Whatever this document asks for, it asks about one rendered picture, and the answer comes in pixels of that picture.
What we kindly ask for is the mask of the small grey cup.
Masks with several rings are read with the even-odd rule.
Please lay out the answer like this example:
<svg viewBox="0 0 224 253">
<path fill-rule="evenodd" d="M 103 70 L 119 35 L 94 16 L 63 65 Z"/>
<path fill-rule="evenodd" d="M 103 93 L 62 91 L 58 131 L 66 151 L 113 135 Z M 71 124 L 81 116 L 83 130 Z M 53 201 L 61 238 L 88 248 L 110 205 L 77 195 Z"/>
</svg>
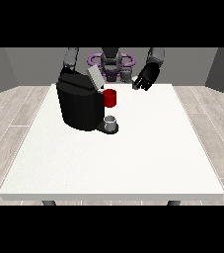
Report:
<svg viewBox="0 0 224 253">
<path fill-rule="evenodd" d="M 104 117 L 105 130 L 113 131 L 116 128 L 116 119 L 114 116 Z"/>
</svg>

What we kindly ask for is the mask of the black coffee machine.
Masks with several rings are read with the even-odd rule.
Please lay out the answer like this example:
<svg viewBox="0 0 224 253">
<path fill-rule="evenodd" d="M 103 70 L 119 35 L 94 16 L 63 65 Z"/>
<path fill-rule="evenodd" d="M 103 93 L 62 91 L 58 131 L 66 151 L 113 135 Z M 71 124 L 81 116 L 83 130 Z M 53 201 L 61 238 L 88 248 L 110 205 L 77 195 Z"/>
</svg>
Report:
<svg viewBox="0 0 224 253">
<path fill-rule="evenodd" d="M 67 125 L 84 131 L 118 132 L 118 124 L 108 128 L 104 95 L 95 89 L 88 75 L 64 73 L 58 78 L 56 90 L 62 118 Z"/>
</svg>

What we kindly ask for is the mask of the red pod holder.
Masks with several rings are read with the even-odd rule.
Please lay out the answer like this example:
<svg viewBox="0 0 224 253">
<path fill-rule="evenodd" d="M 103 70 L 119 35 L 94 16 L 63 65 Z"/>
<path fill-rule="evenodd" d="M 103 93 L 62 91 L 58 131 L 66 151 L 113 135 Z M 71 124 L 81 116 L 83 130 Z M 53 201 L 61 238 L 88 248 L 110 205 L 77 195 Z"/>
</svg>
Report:
<svg viewBox="0 0 224 253">
<path fill-rule="evenodd" d="M 116 91 L 114 89 L 106 89 L 103 91 L 104 106 L 112 108 L 116 105 Z"/>
</svg>

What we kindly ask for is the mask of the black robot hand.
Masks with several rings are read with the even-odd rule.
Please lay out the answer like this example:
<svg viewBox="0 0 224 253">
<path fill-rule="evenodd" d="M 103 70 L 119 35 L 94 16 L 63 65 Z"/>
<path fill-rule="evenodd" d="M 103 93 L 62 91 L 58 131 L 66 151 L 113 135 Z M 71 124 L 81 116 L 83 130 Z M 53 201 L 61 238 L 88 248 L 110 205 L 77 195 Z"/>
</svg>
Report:
<svg viewBox="0 0 224 253">
<path fill-rule="evenodd" d="M 159 74 L 160 67 L 158 63 L 147 63 L 140 71 L 136 80 L 132 82 L 132 88 L 135 90 L 143 89 L 148 91 L 157 80 Z"/>
<path fill-rule="evenodd" d="M 67 66 L 64 66 L 62 67 L 61 71 L 60 71 L 60 74 L 59 76 L 63 75 L 63 74 L 69 74 L 69 75 L 72 75 L 72 74 L 75 74 L 75 71 L 70 69 L 69 67 Z"/>
</svg>

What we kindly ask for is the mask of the small grey coffee pod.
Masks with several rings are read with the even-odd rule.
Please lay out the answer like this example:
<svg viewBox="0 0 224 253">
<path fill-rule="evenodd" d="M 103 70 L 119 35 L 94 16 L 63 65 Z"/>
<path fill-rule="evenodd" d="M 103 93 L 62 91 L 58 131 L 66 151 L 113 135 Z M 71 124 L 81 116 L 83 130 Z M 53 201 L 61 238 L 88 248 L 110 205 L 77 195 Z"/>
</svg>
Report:
<svg viewBox="0 0 224 253">
<path fill-rule="evenodd" d="M 123 67 L 120 70 L 120 81 L 124 83 L 131 82 L 132 69 L 130 67 Z"/>
</svg>

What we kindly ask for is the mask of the pale grey machine lid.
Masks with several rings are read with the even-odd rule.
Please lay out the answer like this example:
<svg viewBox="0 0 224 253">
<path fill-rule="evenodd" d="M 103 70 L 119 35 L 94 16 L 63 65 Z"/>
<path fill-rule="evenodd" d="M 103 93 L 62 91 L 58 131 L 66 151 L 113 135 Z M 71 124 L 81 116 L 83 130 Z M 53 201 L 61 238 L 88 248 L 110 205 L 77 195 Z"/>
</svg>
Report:
<svg viewBox="0 0 224 253">
<path fill-rule="evenodd" d="M 91 80 L 97 90 L 100 90 L 104 86 L 105 80 L 104 80 L 97 65 L 93 65 L 93 66 L 89 67 L 87 69 L 87 74 L 91 78 Z"/>
</svg>

